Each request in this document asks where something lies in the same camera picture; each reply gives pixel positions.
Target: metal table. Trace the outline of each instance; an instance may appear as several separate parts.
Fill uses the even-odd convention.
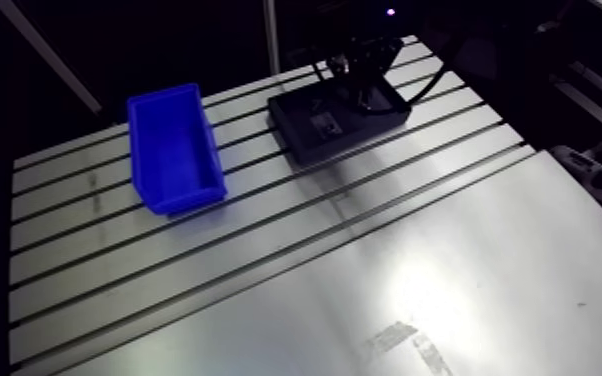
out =
[[[405,42],[410,97],[441,62]],[[266,99],[315,81],[204,99],[229,195],[197,213],[140,204],[126,125],[17,160],[13,374],[602,373],[602,210],[572,178],[452,73],[296,168]]]

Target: blue plastic bin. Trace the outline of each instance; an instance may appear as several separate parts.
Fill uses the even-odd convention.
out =
[[[154,213],[224,198],[224,174],[196,84],[130,98],[128,119],[133,185]]]

